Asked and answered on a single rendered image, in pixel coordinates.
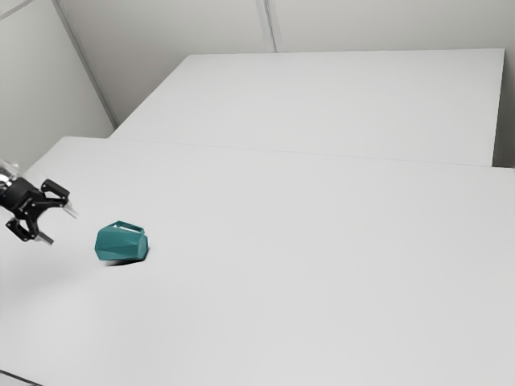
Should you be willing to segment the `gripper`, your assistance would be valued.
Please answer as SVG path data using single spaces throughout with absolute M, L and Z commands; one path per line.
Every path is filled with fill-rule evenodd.
M 54 207 L 63 209 L 77 219 L 78 212 L 73 208 L 69 196 L 67 189 L 50 179 L 43 181 L 40 191 L 26 179 L 16 179 L 10 186 L 0 187 L 0 206 L 14 215 L 6 227 L 23 242 L 33 240 L 53 245 L 54 240 L 41 232 L 37 221 L 32 219 L 37 219 L 43 210 Z

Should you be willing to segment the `teal faceted mug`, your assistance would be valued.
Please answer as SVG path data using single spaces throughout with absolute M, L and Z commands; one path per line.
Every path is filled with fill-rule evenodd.
M 100 229 L 94 246 L 99 261 L 144 261 L 148 250 L 144 228 L 120 220 Z

